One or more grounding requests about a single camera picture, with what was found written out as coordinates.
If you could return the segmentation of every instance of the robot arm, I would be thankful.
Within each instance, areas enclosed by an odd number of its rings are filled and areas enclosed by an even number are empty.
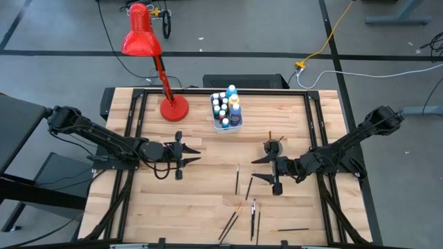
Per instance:
[[[281,153],[281,145],[276,140],[269,141],[269,147],[265,158],[253,161],[252,163],[269,163],[272,161],[272,174],[253,174],[272,185],[273,195],[283,193],[280,176],[290,176],[297,183],[301,183],[312,173],[331,174],[337,173],[338,165],[342,164],[345,168],[357,169],[359,178],[365,178],[365,169],[358,161],[353,158],[346,158],[346,151],[357,143],[369,138],[372,135],[387,136],[400,128],[403,117],[395,113],[390,107],[379,107],[371,111],[365,120],[358,127],[338,139],[336,142],[324,147],[309,148],[309,151],[295,160],[288,159],[286,156],[278,156]],[[337,206],[332,195],[329,193],[323,177],[319,178],[320,195],[327,201],[337,218],[343,224],[346,232],[355,243],[369,243],[352,226],[349,220]]]
[[[151,163],[176,162],[181,179],[181,168],[199,158],[188,158],[182,160],[182,153],[199,154],[200,152],[187,147],[181,143],[182,133],[178,131],[175,142],[161,144],[149,141],[147,138],[123,137],[82,116],[81,112],[73,107],[54,107],[48,112],[49,132],[52,134],[75,133],[87,140],[104,147],[116,160],[122,162],[138,162],[139,160]],[[90,157],[91,160],[102,160],[102,157]]]

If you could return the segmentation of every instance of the butcher block tabletop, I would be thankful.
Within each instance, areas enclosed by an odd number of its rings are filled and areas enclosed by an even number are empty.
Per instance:
[[[116,88],[106,128],[124,134],[133,88]],[[336,91],[318,91],[329,142],[346,134],[345,122]],[[141,137],[157,142],[171,142],[176,131],[183,132],[182,142],[201,152],[201,159],[183,169],[183,180],[174,179],[174,171],[165,180],[154,177],[152,169],[142,163],[135,172],[123,241],[157,243],[219,243],[219,236],[236,207],[242,210],[227,234],[224,243],[255,245],[251,241],[251,204],[257,201],[261,212],[258,245],[326,246],[320,195],[315,175],[296,184],[289,177],[280,177],[283,194],[273,196],[271,186],[258,178],[252,181],[245,200],[252,173],[270,174],[271,164],[253,165],[251,161],[265,156],[263,143],[272,131],[273,138],[283,137],[282,156],[298,158],[311,145],[305,103],[297,95],[239,95],[243,127],[238,133],[217,134],[213,127],[210,96],[183,94],[189,102],[189,114],[180,122],[168,122],[160,114],[161,94],[150,93],[143,119]],[[141,101],[137,102],[138,117]],[[316,119],[316,109],[311,101]],[[136,130],[136,118],[132,134]],[[184,154],[193,157],[195,154]],[[236,172],[239,165],[238,193],[235,195]],[[159,169],[165,165],[158,164]],[[91,186],[79,238],[88,235],[109,207],[116,171],[108,170],[97,177]],[[368,218],[359,182],[353,174],[336,175],[341,208],[361,236],[371,241]],[[112,236],[116,237],[121,207],[116,213]],[[331,209],[334,240],[338,241],[336,218]],[[277,232],[281,229],[308,230]]]

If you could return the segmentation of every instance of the concrete floor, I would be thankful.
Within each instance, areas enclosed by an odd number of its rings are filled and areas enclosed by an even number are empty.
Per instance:
[[[102,11],[116,49],[128,31],[125,13],[118,11],[123,0],[102,0]],[[9,29],[24,0],[0,1],[0,37]],[[349,1],[326,0],[335,24]],[[364,24],[366,15],[393,13],[402,4],[357,1],[336,31],[340,54],[428,55],[417,49],[442,32],[441,1],[425,1],[415,15],[433,15],[427,26],[379,27]],[[154,22],[164,51],[226,51],[313,53],[326,40],[317,1],[194,0],[168,1],[172,10],[171,38],[162,38],[160,22]],[[109,51],[92,0],[32,0],[7,50],[90,50]],[[149,58],[124,57],[133,72],[147,75],[153,67]],[[292,74],[296,59],[166,57],[168,73],[183,86],[202,86],[204,74],[281,73]],[[375,75],[399,73],[432,66],[430,62],[341,61],[344,71]],[[311,59],[303,82],[312,84],[324,70],[334,70],[332,60]],[[389,79],[346,76],[346,86],[357,123],[382,104],[393,109],[423,105],[442,69]],[[46,106],[71,105],[94,122],[105,87],[146,85],[127,73],[114,57],[10,56],[0,55],[0,89],[8,95]],[[299,87],[290,82],[293,89]],[[335,75],[326,75],[316,89],[338,89]],[[429,104],[443,104],[443,86]],[[443,238],[443,168],[438,159],[443,148],[441,117],[407,117],[401,129],[388,137],[362,143],[378,221],[387,246],[440,248]],[[49,152],[87,161],[77,147],[54,140],[41,123],[9,167],[8,173],[32,178]],[[8,218],[14,202],[0,206],[0,225]],[[1,233],[0,246],[29,240],[66,222],[65,218],[27,207],[18,224],[23,230]],[[68,241],[76,223],[36,243]]]

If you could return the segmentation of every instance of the metal stand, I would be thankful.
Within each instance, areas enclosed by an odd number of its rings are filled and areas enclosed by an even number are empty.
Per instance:
[[[397,15],[384,17],[366,17],[367,24],[423,24],[431,22],[432,17],[411,18],[410,14],[420,5],[423,0],[408,0]]]
[[[405,107],[401,112],[402,115],[443,115],[443,106],[425,107]]]

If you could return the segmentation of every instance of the desk leg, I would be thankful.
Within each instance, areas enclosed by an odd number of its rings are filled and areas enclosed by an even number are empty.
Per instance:
[[[411,18],[410,14],[423,0],[408,0],[408,3],[395,16],[366,17],[367,24],[423,24],[431,22],[432,17]]]
[[[2,227],[2,232],[12,232],[15,230],[20,230],[19,226],[15,225],[15,222],[17,222],[17,219],[20,217],[20,214],[25,209],[26,204],[20,202],[15,207],[14,211],[12,211],[12,214],[9,216],[8,220],[6,221],[5,225]]]

